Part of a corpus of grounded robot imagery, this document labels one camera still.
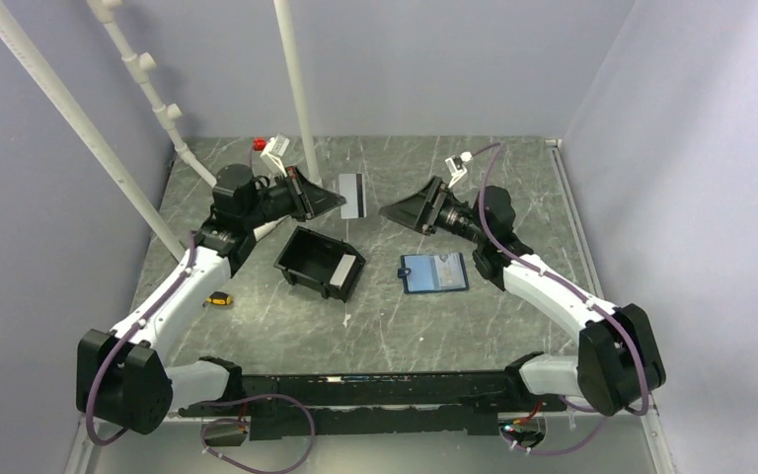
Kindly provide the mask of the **blue leather card holder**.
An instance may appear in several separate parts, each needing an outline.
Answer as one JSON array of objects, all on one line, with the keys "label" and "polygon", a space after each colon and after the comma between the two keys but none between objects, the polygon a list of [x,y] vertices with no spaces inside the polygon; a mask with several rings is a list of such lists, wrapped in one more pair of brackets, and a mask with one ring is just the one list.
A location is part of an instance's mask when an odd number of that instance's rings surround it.
[{"label": "blue leather card holder", "polygon": [[465,259],[458,252],[403,255],[397,277],[405,294],[466,291],[470,288]]}]

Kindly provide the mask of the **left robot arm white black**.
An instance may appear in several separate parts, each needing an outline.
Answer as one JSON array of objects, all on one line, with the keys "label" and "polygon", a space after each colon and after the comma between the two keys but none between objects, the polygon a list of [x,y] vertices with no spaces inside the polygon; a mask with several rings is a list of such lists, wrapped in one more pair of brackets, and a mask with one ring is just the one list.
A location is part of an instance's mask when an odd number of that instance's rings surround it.
[{"label": "left robot arm white black", "polygon": [[92,442],[109,444],[98,435],[96,420],[148,435],[169,413],[191,405],[236,412],[245,397],[239,365],[205,356],[166,367],[168,350],[206,298],[246,263],[258,243],[257,228],[283,217],[305,222],[345,202],[294,166],[273,179],[245,164],[222,168],[210,213],[191,233],[180,263],[130,315],[105,332],[88,331],[78,344],[76,405]]}]

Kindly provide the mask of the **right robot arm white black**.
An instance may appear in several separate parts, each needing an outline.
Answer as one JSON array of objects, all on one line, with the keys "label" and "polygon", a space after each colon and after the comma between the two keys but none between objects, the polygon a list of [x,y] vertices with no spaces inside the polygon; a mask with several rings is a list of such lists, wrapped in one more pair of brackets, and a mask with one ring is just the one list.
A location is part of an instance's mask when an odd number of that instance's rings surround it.
[{"label": "right robot arm white black", "polygon": [[478,273],[530,303],[576,343],[575,356],[526,355],[507,367],[504,396],[527,410],[542,396],[576,397],[604,416],[648,408],[666,371],[646,312],[615,305],[580,288],[547,265],[514,232],[507,190],[487,186],[472,203],[458,200],[432,177],[418,192],[384,205],[382,217],[422,235],[441,229],[475,244]]}]

